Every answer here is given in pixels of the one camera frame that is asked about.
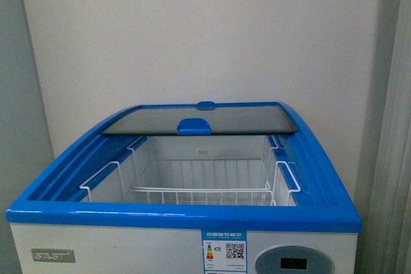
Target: freezer lid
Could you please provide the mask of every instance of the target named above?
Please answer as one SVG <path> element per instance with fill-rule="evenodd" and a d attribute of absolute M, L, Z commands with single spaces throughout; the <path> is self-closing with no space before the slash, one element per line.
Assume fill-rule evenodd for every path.
<path fill-rule="evenodd" d="M 272 135 L 296 127 L 277 105 L 141 106 L 110 125 L 105 135 Z"/>

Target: white freezer body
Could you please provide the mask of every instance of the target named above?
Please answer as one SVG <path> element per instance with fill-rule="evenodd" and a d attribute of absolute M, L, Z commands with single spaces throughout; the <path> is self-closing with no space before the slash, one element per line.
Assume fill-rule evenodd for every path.
<path fill-rule="evenodd" d="M 24 274 L 204 273 L 201 230 L 12 223 Z M 334 274 L 352 274 L 357 234 L 247 232 L 247 274 L 277 246 L 304 246 L 328 256 Z M 74 251 L 74 263 L 37 262 L 32 248 Z"/>

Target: energy label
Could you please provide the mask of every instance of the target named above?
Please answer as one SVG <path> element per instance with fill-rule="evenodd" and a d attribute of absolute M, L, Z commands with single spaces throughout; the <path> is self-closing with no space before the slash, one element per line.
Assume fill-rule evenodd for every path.
<path fill-rule="evenodd" d="M 247 232 L 202 231 L 204 274 L 247 274 Z"/>

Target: white curtain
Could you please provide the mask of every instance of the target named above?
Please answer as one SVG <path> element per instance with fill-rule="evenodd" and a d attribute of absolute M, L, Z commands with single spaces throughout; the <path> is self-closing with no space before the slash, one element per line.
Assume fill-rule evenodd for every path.
<path fill-rule="evenodd" d="M 365 246 L 364 274 L 411 274 L 411 0 L 401 0 Z"/>

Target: blue lid handle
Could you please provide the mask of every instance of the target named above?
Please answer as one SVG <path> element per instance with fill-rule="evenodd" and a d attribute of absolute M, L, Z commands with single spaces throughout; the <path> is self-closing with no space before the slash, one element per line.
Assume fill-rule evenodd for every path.
<path fill-rule="evenodd" d="M 198 102 L 195 108 L 197 108 L 197 110 L 214 110 L 217 108 L 217 104 L 213 101 L 202 101 Z"/>
<path fill-rule="evenodd" d="M 186 118 L 177 126 L 177 135 L 211 135 L 210 124 L 202 118 Z"/>

